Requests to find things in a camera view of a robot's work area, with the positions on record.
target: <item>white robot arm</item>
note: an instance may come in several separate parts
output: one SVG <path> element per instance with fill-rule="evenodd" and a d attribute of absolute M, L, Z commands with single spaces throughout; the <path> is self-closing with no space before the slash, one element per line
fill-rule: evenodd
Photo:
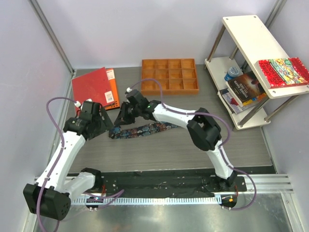
<path fill-rule="evenodd" d="M 210 116 L 206 109 L 183 110 L 163 105 L 160 101 L 148 101 L 136 89 L 127 89 L 127 102 L 121 106 L 121 111 L 115 121 L 116 125 L 127 125 L 135 122 L 138 116 L 153 121 L 164 121 L 180 126 L 189 131 L 191 139 L 196 147 L 206 152 L 214 165 L 216 176 L 223 184 L 231 186 L 237 174 L 231 168 L 223 147 L 219 146 L 221 140 L 221 128 Z"/>
<path fill-rule="evenodd" d="M 131 124 L 135 122 L 136 117 L 142 116 L 153 121 L 173 123 L 188 130 L 195 146 L 205 151 L 212 161 L 220 185 L 228 187 L 233 185 L 237 174 L 230 168 L 233 166 L 222 147 L 220 148 L 222 154 L 220 153 L 221 129 L 212 117 L 202 115 L 208 113 L 206 109 L 192 111 L 168 106 L 169 110 L 167 110 L 166 105 L 164 107 L 160 101 L 148 101 L 136 89 L 128 92 L 126 98 L 127 102 L 122 104 L 115 125 Z M 76 178 L 66 184 L 65 178 L 86 140 L 112 127 L 110 118 L 99 103 L 90 101 L 83 103 L 79 116 L 66 121 L 63 129 L 64 150 L 54 169 L 53 166 L 62 148 L 61 143 L 36 184 L 27 184 L 24 188 L 23 193 L 30 212 L 36 213 L 39 192 L 51 170 L 40 205 L 40 214 L 45 217 L 64 219 L 70 209 L 71 201 L 88 189 L 95 191 L 102 186 L 101 172 L 90 168 L 83 169 Z"/>
<path fill-rule="evenodd" d="M 85 101 L 77 117 L 68 119 L 64 126 L 64 147 L 60 143 L 52 159 L 37 179 L 36 183 L 26 184 L 23 194 L 30 212 L 36 214 L 39 192 L 48 173 L 51 174 L 44 186 L 41 199 L 40 214 L 45 217 L 62 220 L 67 215 L 71 201 L 85 191 L 98 190 L 102 185 L 99 170 L 84 168 L 80 174 L 65 184 L 69 169 L 86 140 L 90 140 L 113 128 L 112 121 L 100 103 Z"/>

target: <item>wooden organizer tray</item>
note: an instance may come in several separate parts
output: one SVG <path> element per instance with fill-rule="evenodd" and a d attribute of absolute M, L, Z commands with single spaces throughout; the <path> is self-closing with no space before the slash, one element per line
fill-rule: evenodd
<path fill-rule="evenodd" d="M 143 59 L 142 79 L 153 78 L 162 85 L 163 94 L 197 94 L 197 70 L 194 59 Z M 159 85 L 154 81 L 141 84 L 143 95 L 160 95 Z"/>

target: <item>cable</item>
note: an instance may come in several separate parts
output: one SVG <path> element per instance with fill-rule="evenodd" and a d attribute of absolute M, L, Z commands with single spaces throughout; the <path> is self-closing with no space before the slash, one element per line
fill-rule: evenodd
<path fill-rule="evenodd" d="M 105 193 L 105 185 L 103 185 L 102 187 L 103 187 L 103 190 L 102 190 L 101 197 L 103 197 L 103 194 Z"/>
<path fill-rule="evenodd" d="M 177 110 L 174 110 L 174 109 L 169 109 L 169 108 L 165 105 L 165 103 L 163 102 L 163 91 L 162 91 L 161 83 L 158 82 L 158 81 L 155 80 L 155 79 L 148 78 L 148 79 L 140 80 L 139 82 L 137 82 L 137 83 L 135 83 L 134 85 L 132 85 L 131 89 L 132 89 L 134 86 L 138 85 L 139 83 L 141 83 L 141 82 L 143 82 L 143 81 L 154 81 L 154 82 L 156 82 L 156 83 L 159 85 L 159 87 L 160 87 L 161 104 L 162 104 L 163 108 L 165 108 L 166 110 L 168 110 L 168 111 L 170 111 L 170 112 L 173 112 L 173 113 L 180 114 L 180 115 L 204 115 L 204 116 L 210 116 L 210 117 L 213 117 L 213 118 L 215 118 L 215 119 L 221 121 L 221 122 L 225 125 L 225 127 L 226 127 L 226 129 L 227 129 L 227 137 L 226 137 L 226 139 L 218 146 L 219 151 L 220 151 L 220 154 L 221 154 L 221 156 L 222 156 L 222 158 L 223 158 L 223 161 L 225 162 L 225 164 L 227 165 L 228 168 L 232 169 L 232 170 L 235 171 L 235 172 L 239 172 L 239 173 L 242 173 L 242 174 L 246 175 L 246 176 L 250 179 L 250 181 L 252 182 L 252 185 L 253 185 L 253 188 L 254 188 L 254 195 L 253 195 L 253 198 L 252 198 L 252 200 L 251 200 L 251 202 L 250 202 L 249 204 L 247 204 L 247 205 L 244 206 L 244 207 L 240 207 L 240 208 L 228 208 L 228 207 L 225 207 L 225 209 L 228 209 L 228 210 L 242 210 L 242 209 L 246 209 L 246 208 L 250 207 L 250 206 L 253 204 L 253 202 L 255 201 L 255 199 L 256 199 L 257 190 L 256 190 L 255 182 L 253 181 L 253 179 L 251 178 L 251 176 L 249 176 L 249 174 L 247 174 L 246 172 L 244 172 L 244 171 L 242 171 L 242 170 L 239 170 L 239 169 L 237 169 L 237 168 L 234 168 L 234 167 L 230 166 L 229 163 L 227 162 L 227 160 L 226 160 L 224 154 L 223 154 L 223 151 L 222 151 L 223 145 L 226 144 L 226 143 L 228 142 L 228 140 L 230 139 L 230 136 L 231 136 L 231 129 L 230 129 L 229 125 L 228 125 L 222 118 L 218 117 L 217 115 L 213 115 L 213 114 L 209 114 L 209 113 L 203 113 L 203 112 L 184 113 L 184 112 L 180 112 L 180 111 L 177 111 Z"/>
<path fill-rule="evenodd" d="M 113 197 L 116 197 L 118 195 L 121 195 L 123 192 L 124 192 L 124 190 L 121 190 L 121 191 L 115 193 L 114 195 L 108 196 L 108 197 L 100 197 L 100 196 L 96 196 L 96 195 L 93 195 L 93 194 L 88 193 L 88 192 L 84 192 L 84 194 L 91 196 L 91 197 L 99 198 L 99 199 L 107 199 L 107 198 L 113 198 Z"/>
<path fill-rule="evenodd" d="M 56 98 L 52 98 L 50 99 L 47 103 L 46 103 L 46 111 L 47 111 L 47 114 L 50 118 L 50 120 L 52 121 L 53 125 L 56 127 L 58 133 L 60 134 L 60 138 L 61 138 L 61 149 L 60 149 L 60 152 L 53 164 L 53 166 L 51 167 L 51 169 L 49 170 L 49 172 L 47 173 L 46 175 L 46 178 L 44 179 L 44 182 L 41 186 L 41 189 L 40 189 L 40 192 L 39 192 L 39 196 L 38 196 L 38 201 L 37 201 L 37 206 L 36 206 L 36 214 L 37 214 L 37 219 L 38 219 L 38 222 L 39 222 L 39 226 L 41 228 L 41 230 L 43 232 L 47 232 L 47 230 L 45 229 L 45 227 L 43 226 L 43 223 L 42 223 L 42 219 L 41 219 L 41 209 L 40 209 L 40 206 L 41 206 L 41 200 L 42 200 L 42 195 L 43 195 L 43 192 L 44 192 L 44 189 L 45 189 L 45 186 L 47 184 L 47 181 L 50 177 L 50 175 L 52 174 L 53 170 L 55 169 L 58 161 L 60 160 L 61 158 L 61 155 L 63 153 L 63 148 L 64 148 L 64 137 L 63 137 L 63 134 L 62 134 L 62 131 L 60 129 L 60 127 L 57 125 L 56 121 L 54 120 L 52 114 L 50 113 L 50 110 L 49 110 L 49 104 L 54 101 L 54 100 L 58 100 L 58 99 L 65 99 L 65 100 L 69 100 L 71 102 L 74 102 L 76 103 L 76 101 L 70 99 L 70 98 L 65 98 L 65 97 L 56 97 Z M 57 225 L 56 225 L 56 228 L 54 230 L 54 232 L 56 232 L 58 230 L 58 227 L 59 227 L 59 221 L 57 221 Z"/>
<path fill-rule="evenodd" d="M 236 191 L 236 198 L 237 198 L 239 195 L 237 185 L 235 185 L 235 191 Z"/>
<path fill-rule="evenodd" d="M 99 206 L 98 208 L 97 208 L 97 210 L 98 209 L 104 209 L 104 208 L 106 208 L 107 206 L 109 206 L 110 204 L 112 204 L 114 201 L 116 201 L 120 196 L 121 196 L 121 194 L 123 194 L 124 193 L 124 189 L 123 190 L 121 190 L 121 191 L 119 191 L 118 193 L 116 193 L 116 194 L 114 194 L 113 196 L 115 196 L 115 198 L 114 199 L 112 199 L 110 202 L 108 202 L 107 204 L 105 204 L 105 205 L 102 205 L 102 206 Z M 95 201 L 95 202 L 102 202 L 102 201 L 100 201 L 100 200 L 95 200 L 95 199 L 91 199 L 92 201 Z M 71 220 L 72 218 L 74 218 L 74 217 L 76 217 L 76 216 L 78 216 L 78 215 L 80 215 L 80 214 L 82 214 L 82 213 L 84 213 L 84 212 L 89 212 L 89 210 L 88 210 L 88 208 L 86 209 L 86 210 L 82 210 L 82 211 L 80 211 L 80 212 L 78 212 L 77 214 L 75 214 L 74 216 L 72 216 L 72 217 L 70 217 L 70 218 L 66 218 L 66 219 L 63 219 L 62 221 L 69 221 L 69 220 Z"/>
<path fill-rule="evenodd" d="M 77 116 L 79 115 L 80 112 L 81 112 L 81 110 L 77 110 L 77 111 L 76 111 L 75 117 L 77 117 Z"/>

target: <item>orange notebook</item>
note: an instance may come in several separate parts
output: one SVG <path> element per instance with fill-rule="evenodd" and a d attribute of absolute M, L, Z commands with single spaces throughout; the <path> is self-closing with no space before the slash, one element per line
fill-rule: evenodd
<path fill-rule="evenodd" d="M 114 103 L 112 87 L 105 68 L 76 77 L 72 80 L 73 95 L 81 104 L 87 99 L 99 102 L 103 106 Z"/>
<path fill-rule="evenodd" d="M 117 84 L 116 84 L 114 69 L 107 69 L 106 74 L 107 74 L 108 80 L 111 84 L 112 95 L 114 97 L 115 103 L 113 105 L 105 107 L 105 109 L 106 110 L 118 109 L 118 108 L 120 108 L 120 101 L 119 101 L 119 97 L 118 97 L 118 90 L 117 90 Z"/>

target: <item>colorful book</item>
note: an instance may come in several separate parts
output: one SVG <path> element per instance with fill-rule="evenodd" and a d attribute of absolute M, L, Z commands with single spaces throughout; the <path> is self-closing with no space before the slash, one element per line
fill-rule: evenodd
<path fill-rule="evenodd" d="M 251 104 L 241 107 L 237 103 L 235 98 L 233 98 L 233 96 L 231 95 L 231 93 L 228 91 L 227 88 L 220 90 L 220 94 L 221 94 L 222 98 L 225 100 L 225 102 L 227 103 L 230 110 L 232 112 L 234 112 L 235 114 L 239 114 L 240 112 L 242 112 L 246 109 L 249 109 L 249 108 L 255 106 L 258 103 L 258 101 L 253 101 Z"/>
<path fill-rule="evenodd" d="M 270 88 L 307 85 L 309 72 L 299 58 L 259 60 Z"/>
<path fill-rule="evenodd" d="M 266 93 L 254 73 L 248 72 L 226 82 L 230 94 L 240 107 L 258 102 Z"/>
<path fill-rule="evenodd" d="M 72 80 L 73 95 L 81 104 L 87 99 L 99 102 L 102 106 L 114 104 L 111 84 L 105 68 L 76 77 Z"/>
<path fill-rule="evenodd" d="M 106 74 L 107 74 L 107 78 L 112 87 L 112 96 L 114 97 L 115 104 L 105 107 L 105 110 L 118 109 L 120 108 L 120 101 L 119 101 L 119 96 L 118 96 L 114 69 L 107 69 Z"/>

